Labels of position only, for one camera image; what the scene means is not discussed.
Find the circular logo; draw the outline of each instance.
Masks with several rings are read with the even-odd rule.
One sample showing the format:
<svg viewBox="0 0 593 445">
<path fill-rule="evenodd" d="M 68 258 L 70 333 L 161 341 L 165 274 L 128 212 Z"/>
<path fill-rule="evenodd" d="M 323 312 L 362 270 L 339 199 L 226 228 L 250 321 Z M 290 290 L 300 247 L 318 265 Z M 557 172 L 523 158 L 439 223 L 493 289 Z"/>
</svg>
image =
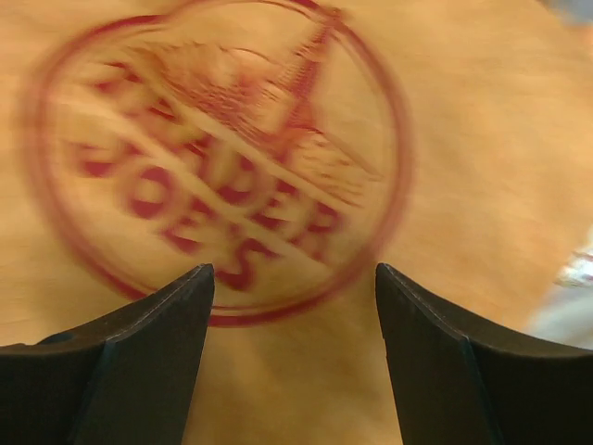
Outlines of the circular logo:
<svg viewBox="0 0 593 445">
<path fill-rule="evenodd" d="M 24 124 L 61 238 L 131 299 L 214 263 L 214 325 L 335 295 L 393 234 L 410 171 L 399 91 L 349 21 L 195 0 L 63 47 Z"/>
</svg>

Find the brown paper bag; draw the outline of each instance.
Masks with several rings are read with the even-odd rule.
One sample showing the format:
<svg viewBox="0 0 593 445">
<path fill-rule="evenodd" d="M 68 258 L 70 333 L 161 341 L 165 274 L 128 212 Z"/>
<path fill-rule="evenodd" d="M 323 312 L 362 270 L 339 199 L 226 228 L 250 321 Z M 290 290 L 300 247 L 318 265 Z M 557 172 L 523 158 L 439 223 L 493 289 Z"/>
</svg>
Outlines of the brown paper bag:
<svg viewBox="0 0 593 445">
<path fill-rule="evenodd" d="M 593 221 L 593 69 L 535 2 L 1 17 L 0 341 L 213 261 L 187 444 L 397 443 L 376 262 L 519 327 Z"/>
</svg>

